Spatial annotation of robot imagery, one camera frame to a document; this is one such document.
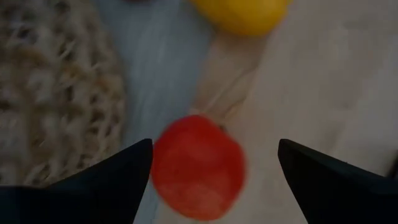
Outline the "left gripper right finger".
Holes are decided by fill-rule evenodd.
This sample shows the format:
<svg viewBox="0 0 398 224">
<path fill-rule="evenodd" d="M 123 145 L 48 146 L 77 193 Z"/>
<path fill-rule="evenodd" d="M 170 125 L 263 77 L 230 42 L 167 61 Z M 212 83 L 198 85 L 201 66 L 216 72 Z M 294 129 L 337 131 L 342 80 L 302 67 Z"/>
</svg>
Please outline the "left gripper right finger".
<svg viewBox="0 0 398 224">
<path fill-rule="evenodd" d="M 308 224 L 398 224 L 398 180 L 281 139 L 277 156 Z"/>
</svg>

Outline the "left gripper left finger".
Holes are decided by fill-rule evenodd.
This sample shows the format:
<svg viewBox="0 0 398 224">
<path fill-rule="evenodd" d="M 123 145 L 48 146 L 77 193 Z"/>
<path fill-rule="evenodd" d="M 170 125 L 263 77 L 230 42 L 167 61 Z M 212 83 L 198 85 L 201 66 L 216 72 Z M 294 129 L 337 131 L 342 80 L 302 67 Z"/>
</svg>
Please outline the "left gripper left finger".
<svg viewBox="0 0 398 224">
<path fill-rule="evenodd" d="M 48 187 L 0 187 L 0 224 L 132 224 L 152 156 L 143 139 Z"/>
</svg>

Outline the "red tomato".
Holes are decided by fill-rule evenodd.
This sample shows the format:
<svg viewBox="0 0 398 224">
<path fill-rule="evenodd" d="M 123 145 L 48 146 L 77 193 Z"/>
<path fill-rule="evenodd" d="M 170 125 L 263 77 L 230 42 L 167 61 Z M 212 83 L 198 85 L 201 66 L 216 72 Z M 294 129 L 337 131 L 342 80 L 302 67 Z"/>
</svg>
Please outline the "red tomato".
<svg viewBox="0 0 398 224">
<path fill-rule="evenodd" d="M 204 116 L 174 121 L 154 144 L 154 188 L 170 208 L 188 218 L 224 216 L 244 187 L 246 171 L 242 147 Z"/>
</svg>

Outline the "woven straw basket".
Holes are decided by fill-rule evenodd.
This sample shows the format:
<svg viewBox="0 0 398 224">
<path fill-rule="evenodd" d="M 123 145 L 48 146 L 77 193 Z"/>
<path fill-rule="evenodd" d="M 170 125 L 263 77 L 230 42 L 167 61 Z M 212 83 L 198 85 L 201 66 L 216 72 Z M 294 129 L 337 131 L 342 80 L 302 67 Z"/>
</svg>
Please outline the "woven straw basket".
<svg viewBox="0 0 398 224">
<path fill-rule="evenodd" d="M 43 187 L 117 153 L 123 71 L 91 0 L 0 0 L 0 186 Z"/>
</svg>

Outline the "yellow bell pepper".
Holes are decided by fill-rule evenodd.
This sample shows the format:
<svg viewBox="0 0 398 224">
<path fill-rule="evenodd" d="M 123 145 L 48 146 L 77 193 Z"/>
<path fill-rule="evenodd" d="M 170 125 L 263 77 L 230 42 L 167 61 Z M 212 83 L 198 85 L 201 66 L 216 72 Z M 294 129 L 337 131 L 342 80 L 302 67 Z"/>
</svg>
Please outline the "yellow bell pepper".
<svg viewBox="0 0 398 224">
<path fill-rule="evenodd" d="M 286 16 L 293 0 L 190 0 L 217 28 L 238 35 L 266 35 Z"/>
</svg>

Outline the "grey woven placemat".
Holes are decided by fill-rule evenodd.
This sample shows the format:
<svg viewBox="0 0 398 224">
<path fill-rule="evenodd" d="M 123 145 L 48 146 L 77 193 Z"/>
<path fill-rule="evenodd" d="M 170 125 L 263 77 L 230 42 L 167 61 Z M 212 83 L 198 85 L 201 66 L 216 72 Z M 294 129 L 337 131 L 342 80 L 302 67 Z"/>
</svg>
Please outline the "grey woven placemat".
<svg viewBox="0 0 398 224">
<path fill-rule="evenodd" d="M 122 147 L 157 139 L 194 98 L 212 26 L 189 0 L 92 0 L 124 70 Z"/>
</svg>

